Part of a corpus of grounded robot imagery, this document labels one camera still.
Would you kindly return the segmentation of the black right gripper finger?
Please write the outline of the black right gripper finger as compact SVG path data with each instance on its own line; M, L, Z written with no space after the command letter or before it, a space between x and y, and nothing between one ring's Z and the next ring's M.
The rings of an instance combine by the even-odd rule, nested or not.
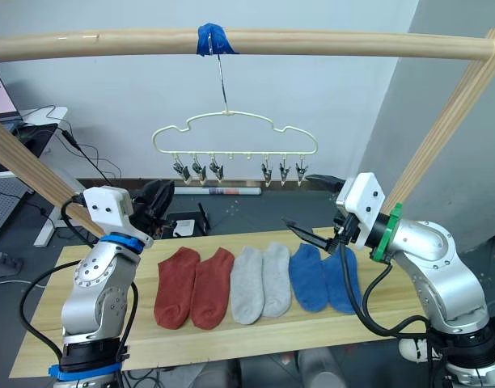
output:
M332 175L307 175L306 180L313 188L334 194L339 193L345 184L344 179Z
M306 230L299 226L296 221L283 217L281 219L286 227L297 235L304 242L309 243L323 251L333 255L338 247L338 241L334 238L323 238L311 230Z

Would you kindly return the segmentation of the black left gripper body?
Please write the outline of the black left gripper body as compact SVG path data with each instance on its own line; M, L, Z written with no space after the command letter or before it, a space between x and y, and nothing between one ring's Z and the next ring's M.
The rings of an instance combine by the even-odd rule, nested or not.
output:
M131 225L150 237L155 234L155 224L149 215L149 208L153 199L153 194L138 192L132 198L133 214L129 216Z

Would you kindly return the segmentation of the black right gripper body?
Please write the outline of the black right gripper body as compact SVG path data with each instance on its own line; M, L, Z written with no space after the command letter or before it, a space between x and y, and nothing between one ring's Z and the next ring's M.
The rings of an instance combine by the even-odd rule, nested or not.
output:
M359 220L353 213L348 213L346 216L336 215L333 219L333 227L335 230L333 240L337 246L354 243L360 234Z

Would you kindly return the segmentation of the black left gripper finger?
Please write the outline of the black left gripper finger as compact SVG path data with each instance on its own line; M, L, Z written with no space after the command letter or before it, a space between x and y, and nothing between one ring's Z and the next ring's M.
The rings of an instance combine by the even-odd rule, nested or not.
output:
M162 220L175 192L171 180L155 180L145 186L146 215L152 220Z

